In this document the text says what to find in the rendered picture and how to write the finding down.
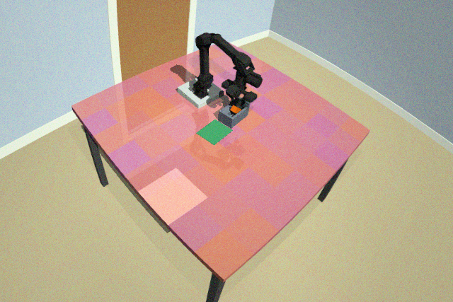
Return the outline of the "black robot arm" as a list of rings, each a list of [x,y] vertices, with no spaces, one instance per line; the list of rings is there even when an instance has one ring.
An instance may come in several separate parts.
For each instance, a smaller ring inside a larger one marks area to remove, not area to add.
[[[193,93],[199,99],[209,95],[207,86],[213,82],[213,75],[210,74],[209,48],[214,43],[218,48],[231,57],[233,69],[236,70],[236,80],[258,88],[263,78],[260,74],[253,72],[255,69],[251,58],[244,52],[238,52],[235,47],[230,45],[219,33],[203,33],[195,38],[196,47],[200,50],[200,75],[197,82],[193,84],[196,91]],[[247,68],[246,67],[250,67]],[[226,94],[230,98],[238,98],[242,93],[241,87],[236,85],[236,82],[226,89]]]

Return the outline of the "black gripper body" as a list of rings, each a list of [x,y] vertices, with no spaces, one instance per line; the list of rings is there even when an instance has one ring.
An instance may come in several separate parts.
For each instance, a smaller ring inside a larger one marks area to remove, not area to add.
[[[254,100],[256,100],[257,95],[255,93],[253,93],[252,91],[251,92],[246,91],[246,89],[247,89],[246,81],[240,82],[240,81],[237,81],[236,79],[234,81],[227,79],[224,82],[222,82],[222,88],[226,90],[228,87],[230,87],[233,84],[233,82],[236,82],[236,85],[241,87],[241,90],[242,90],[241,94],[244,95],[244,98],[246,101],[252,103]]]

